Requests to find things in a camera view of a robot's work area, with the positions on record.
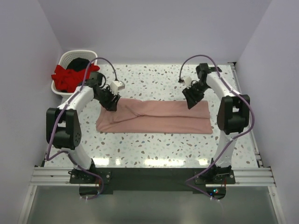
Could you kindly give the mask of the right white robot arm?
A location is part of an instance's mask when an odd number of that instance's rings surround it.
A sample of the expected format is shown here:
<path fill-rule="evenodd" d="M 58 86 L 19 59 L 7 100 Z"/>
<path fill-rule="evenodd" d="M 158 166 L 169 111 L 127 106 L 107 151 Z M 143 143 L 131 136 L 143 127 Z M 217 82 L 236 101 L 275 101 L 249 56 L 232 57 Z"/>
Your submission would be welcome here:
<path fill-rule="evenodd" d="M 214 157 L 207 170 L 231 167 L 232 155 L 237 139 L 245 135 L 249 125 L 250 97 L 236 91 L 221 75 L 218 66 L 210 67 L 201 63 L 196 67 L 198 80 L 190 76 L 179 75 L 179 82 L 185 85 L 182 93 L 187 101 L 188 109 L 192 109 L 205 96 L 209 89 L 213 90 L 220 106 L 216 118 L 220 130 L 220 139 Z"/>

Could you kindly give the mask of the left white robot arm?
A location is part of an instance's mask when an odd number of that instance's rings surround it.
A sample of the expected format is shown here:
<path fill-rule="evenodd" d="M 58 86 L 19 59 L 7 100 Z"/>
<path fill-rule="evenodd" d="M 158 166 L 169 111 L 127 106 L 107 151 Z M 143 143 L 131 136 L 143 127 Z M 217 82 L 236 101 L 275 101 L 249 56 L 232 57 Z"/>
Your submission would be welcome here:
<path fill-rule="evenodd" d="M 82 132 L 79 114 L 92 100 L 97 100 L 109 112 L 117 110 L 119 91 L 125 88 L 122 81 L 114 80 L 106 85 L 106 77 L 96 72 L 95 77 L 82 82 L 70 97 L 56 108 L 46 112 L 46 140 L 48 149 L 46 160 L 50 161 L 60 154 L 67 154 L 74 168 L 90 170 L 93 160 L 81 144 Z"/>

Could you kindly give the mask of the pink t shirt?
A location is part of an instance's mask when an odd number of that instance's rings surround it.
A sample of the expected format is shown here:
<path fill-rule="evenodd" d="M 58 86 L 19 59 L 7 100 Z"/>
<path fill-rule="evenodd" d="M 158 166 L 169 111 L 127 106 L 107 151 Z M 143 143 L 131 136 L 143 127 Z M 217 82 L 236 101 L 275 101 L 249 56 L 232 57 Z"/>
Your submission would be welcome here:
<path fill-rule="evenodd" d="M 103 133 L 212 134 L 207 101 L 192 109 L 185 101 L 122 98 L 115 112 L 101 108 L 96 130 Z"/>

